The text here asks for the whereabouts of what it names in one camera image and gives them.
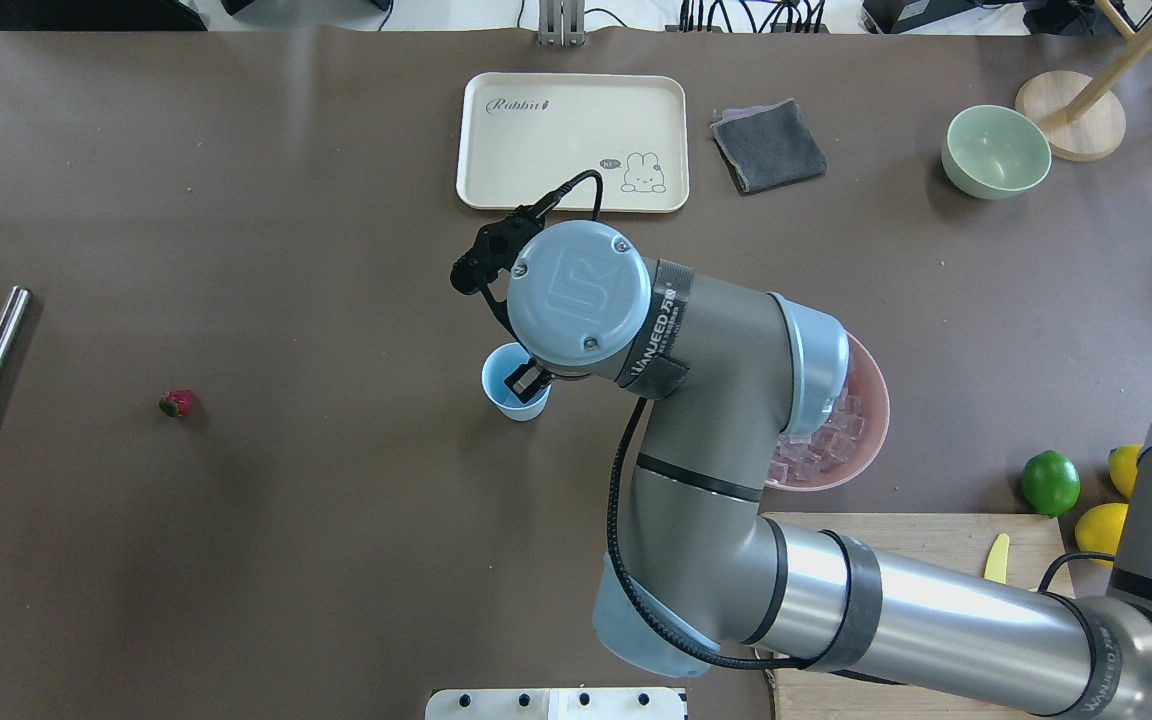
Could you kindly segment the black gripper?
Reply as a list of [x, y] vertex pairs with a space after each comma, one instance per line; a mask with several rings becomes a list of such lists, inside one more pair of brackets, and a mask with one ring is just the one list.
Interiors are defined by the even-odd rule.
[[[558, 188], [544, 194], [530, 205], [520, 205], [505, 219], [486, 223], [476, 233], [470, 249], [453, 263], [450, 285], [462, 295], [479, 293], [490, 310], [505, 311], [506, 301], [497, 300], [492, 283], [506, 270], [511, 270], [526, 243], [535, 238], [547, 225], [550, 211], [558, 209], [561, 200], [584, 181], [594, 182], [594, 202], [591, 219], [598, 219], [602, 210], [604, 181], [599, 170], [582, 170], [567, 179]], [[522, 363], [506, 377], [506, 387], [515, 397], [539, 395], [553, 382], [554, 374], [545, 367], [532, 367]]]

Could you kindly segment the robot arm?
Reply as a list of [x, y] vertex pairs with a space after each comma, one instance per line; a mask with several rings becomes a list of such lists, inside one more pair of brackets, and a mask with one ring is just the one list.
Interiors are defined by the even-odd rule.
[[849, 334], [780, 293], [645, 259], [598, 215], [547, 223], [575, 187], [484, 225], [450, 283], [524, 348], [520, 400], [590, 376], [636, 397], [611, 471], [605, 647], [668, 676], [808, 670], [1041, 719], [1152, 719], [1152, 423], [1101, 597], [796, 526], [760, 511], [765, 465], [778, 438], [826, 424]]

